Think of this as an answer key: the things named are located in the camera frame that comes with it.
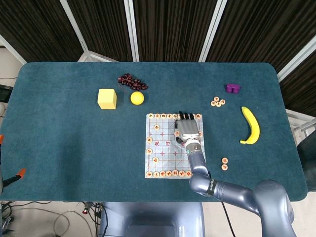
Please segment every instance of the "robot finger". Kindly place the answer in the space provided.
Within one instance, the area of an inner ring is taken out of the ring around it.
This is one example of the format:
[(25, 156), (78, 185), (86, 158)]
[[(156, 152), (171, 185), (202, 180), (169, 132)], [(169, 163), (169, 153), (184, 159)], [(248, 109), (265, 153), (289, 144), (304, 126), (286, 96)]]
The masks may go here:
[(180, 137), (176, 137), (176, 141), (177, 141), (177, 143), (179, 143), (179, 144), (183, 143), (183, 141), (181, 140)]
[(182, 111), (179, 111), (180, 119), (184, 119)]

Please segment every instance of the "chinese chess board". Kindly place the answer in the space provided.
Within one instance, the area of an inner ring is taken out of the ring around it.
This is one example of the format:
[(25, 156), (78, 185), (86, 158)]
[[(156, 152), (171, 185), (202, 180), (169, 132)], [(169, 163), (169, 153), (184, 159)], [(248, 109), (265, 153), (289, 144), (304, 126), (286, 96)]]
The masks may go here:
[[(189, 179), (191, 169), (184, 143), (176, 142), (179, 131), (174, 123), (178, 114), (147, 114), (145, 178)], [(199, 130), (201, 148), (205, 157), (203, 120), (194, 114)]]

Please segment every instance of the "dark red grapes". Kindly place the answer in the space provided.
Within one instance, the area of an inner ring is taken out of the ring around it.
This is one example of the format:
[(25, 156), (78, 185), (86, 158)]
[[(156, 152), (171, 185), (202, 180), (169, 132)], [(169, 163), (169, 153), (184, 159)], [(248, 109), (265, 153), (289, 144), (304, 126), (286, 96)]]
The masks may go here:
[(122, 85), (129, 86), (133, 90), (146, 90), (148, 88), (148, 86), (139, 79), (133, 79), (133, 76), (129, 73), (119, 77), (118, 82)]

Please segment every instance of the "wall panel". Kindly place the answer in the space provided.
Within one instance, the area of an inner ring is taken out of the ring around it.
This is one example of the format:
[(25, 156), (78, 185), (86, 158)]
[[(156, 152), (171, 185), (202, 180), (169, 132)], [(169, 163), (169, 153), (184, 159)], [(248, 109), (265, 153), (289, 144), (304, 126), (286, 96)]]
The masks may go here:
[(59, 0), (0, 0), (0, 34), (27, 61), (77, 61), (82, 47)]
[(279, 72), (316, 35), (314, 0), (228, 0), (207, 62), (269, 62)]
[(88, 49), (133, 61), (123, 0), (68, 0)]
[(216, 0), (134, 0), (140, 61), (197, 62)]
[(287, 109), (316, 117), (316, 51), (280, 83)]

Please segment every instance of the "table surface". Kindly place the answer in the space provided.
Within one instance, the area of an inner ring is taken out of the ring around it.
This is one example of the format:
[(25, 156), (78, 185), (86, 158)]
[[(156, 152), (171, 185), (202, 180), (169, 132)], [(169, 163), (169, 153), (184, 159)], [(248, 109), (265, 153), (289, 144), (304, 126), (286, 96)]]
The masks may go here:
[[(131, 73), (149, 88), (131, 104), (117, 78)], [(241, 85), (238, 94), (225, 84)], [(100, 88), (114, 88), (115, 110), (101, 110)], [(226, 100), (210, 106), (214, 96)], [(248, 107), (261, 134), (250, 133)], [(3, 178), (26, 167), (2, 200), (215, 201), (190, 190), (188, 180), (145, 179), (147, 113), (203, 114), (207, 167), (217, 180), (249, 188), (263, 179), (282, 183), (292, 201), (307, 187), (277, 75), (266, 63), (28, 63), (21, 69), (1, 133)], [(229, 159), (222, 171), (221, 158)]]

